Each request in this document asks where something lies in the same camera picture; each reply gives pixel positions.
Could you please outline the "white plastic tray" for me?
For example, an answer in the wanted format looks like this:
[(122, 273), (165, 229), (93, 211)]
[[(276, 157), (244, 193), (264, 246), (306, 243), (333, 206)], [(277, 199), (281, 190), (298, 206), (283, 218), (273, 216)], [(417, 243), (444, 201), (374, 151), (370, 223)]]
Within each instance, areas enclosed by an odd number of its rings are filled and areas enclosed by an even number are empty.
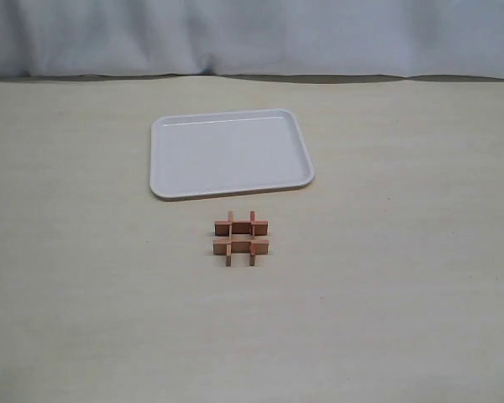
[(150, 189), (189, 199), (307, 186), (315, 171), (285, 109), (163, 117), (150, 130)]

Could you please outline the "white backdrop cloth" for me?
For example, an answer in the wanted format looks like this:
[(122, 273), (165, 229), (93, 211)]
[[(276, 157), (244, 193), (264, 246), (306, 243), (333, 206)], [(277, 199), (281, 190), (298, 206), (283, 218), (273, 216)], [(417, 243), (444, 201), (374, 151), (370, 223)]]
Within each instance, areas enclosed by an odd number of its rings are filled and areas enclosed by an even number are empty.
[(0, 76), (486, 76), (504, 1), (0, 1)]

